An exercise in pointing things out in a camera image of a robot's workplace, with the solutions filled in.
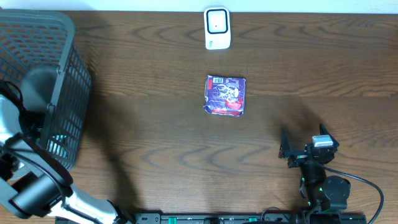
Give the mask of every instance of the wood grain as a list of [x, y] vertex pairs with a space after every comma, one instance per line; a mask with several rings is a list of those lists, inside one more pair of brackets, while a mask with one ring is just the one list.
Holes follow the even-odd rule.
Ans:
[[[396, 16], [232, 13], [231, 47], [208, 51], [201, 13], [67, 14], [94, 79], [72, 171], [83, 190], [131, 212], [296, 208], [300, 171], [277, 158], [280, 130], [300, 149], [323, 122], [341, 144], [329, 166], [379, 185], [376, 223], [396, 223]], [[242, 117], [204, 112], [208, 74], [247, 79]], [[351, 181], [349, 211], [370, 220], [378, 203]], [[28, 221], [2, 209], [10, 222]]]

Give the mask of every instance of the dark gray basket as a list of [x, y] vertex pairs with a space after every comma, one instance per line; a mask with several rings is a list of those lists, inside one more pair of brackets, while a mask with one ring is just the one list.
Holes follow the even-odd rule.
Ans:
[[72, 20], [62, 13], [0, 10], [0, 79], [19, 86], [29, 70], [57, 71], [40, 145], [67, 169], [76, 162], [91, 89], [74, 37]]

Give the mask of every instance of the white plug-in device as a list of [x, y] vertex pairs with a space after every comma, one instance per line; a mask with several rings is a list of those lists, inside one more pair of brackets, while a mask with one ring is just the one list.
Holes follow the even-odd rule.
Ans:
[[204, 13], [205, 42], [208, 50], [227, 49], [231, 45], [229, 11], [224, 7], [211, 7]]

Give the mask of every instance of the snack package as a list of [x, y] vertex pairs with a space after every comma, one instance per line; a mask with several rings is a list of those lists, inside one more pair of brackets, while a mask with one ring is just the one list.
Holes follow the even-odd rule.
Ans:
[[205, 111], [211, 114], [241, 116], [244, 112], [246, 79], [207, 76]]

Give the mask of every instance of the green led light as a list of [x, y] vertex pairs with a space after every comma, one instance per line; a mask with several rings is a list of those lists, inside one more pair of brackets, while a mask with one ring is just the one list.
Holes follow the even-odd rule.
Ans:
[[169, 224], [177, 224], [177, 218], [170, 217], [169, 218]]

